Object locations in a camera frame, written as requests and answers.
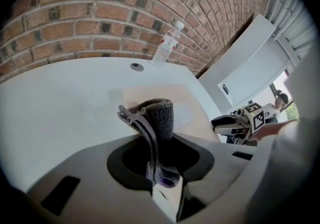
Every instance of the brick wall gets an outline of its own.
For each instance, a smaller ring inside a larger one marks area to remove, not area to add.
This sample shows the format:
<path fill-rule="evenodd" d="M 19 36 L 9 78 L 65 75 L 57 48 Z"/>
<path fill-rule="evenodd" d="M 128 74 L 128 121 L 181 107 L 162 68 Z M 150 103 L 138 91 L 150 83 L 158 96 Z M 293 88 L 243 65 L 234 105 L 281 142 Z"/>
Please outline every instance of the brick wall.
<path fill-rule="evenodd" d="M 196 75 L 266 1 L 17 0 L 1 33 L 0 82 L 74 58 L 152 59 L 177 20 L 186 26 L 168 62 Z"/>

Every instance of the gray cloth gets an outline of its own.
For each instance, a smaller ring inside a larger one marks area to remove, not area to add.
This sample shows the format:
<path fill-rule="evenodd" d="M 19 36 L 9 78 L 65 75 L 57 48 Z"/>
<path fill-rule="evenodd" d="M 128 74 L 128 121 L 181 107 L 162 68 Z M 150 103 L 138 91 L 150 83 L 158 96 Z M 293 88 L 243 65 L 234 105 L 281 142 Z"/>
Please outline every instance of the gray cloth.
<path fill-rule="evenodd" d="M 166 188 L 175 187 L 180 175 L 171 163 L 170 142 L 174 131 L 174 105 L 170 100 L 153 99 L 126 109 L 120 105 L 119 118 L 140 132 L 150 150 L 146 178 Z"/>

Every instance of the bottle cap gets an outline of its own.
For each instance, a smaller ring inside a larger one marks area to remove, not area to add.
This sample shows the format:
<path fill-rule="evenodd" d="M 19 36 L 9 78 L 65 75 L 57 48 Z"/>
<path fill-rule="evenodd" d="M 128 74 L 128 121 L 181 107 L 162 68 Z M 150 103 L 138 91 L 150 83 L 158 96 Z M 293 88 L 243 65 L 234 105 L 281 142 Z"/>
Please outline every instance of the bottle cap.
<path fill-rule="evenodd" d="M 180 22 L 180 21 L 177 21 L 176 23 L 176 28 L 182 30 L 184 28 L 184 23 L 183 22 Z"/>

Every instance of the plastic water bottle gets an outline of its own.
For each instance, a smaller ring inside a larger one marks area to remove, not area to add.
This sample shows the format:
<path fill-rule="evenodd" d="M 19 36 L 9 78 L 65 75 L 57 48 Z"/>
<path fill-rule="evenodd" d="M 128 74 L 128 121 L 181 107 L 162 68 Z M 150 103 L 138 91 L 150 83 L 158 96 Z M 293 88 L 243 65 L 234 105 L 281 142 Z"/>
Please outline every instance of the plastic water bottle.
<path fill-rule="evenodd" d="M 177 21 L 174 29 L 169 30 L 163 37 L 158 49 L 156 50 L 152 63 L 154 66 L 162 66 L 169 58 L 172 50 L 176 47 L 180 32 L 184 28 L 184 23 Z"/>

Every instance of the bottle label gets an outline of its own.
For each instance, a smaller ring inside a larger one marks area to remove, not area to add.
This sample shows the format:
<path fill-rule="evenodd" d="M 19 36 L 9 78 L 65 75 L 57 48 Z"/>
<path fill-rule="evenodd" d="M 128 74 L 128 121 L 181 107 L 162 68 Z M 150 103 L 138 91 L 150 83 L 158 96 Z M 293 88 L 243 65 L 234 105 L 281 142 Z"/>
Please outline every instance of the bottle label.
<path fill-rule="evenodd" d="M 172 37 L 170 37 L 168 35 L 165 35 L 163 40 L 162 40 L 161 46 L 166 48 L 166 49 L 168 49 L 168 50 L 170 50 L 170 51 L 172 51 L 172 49 L 175 47 L 175 45 L 177 43 L 178 42 L 174 38 L 172 38 Z"/>

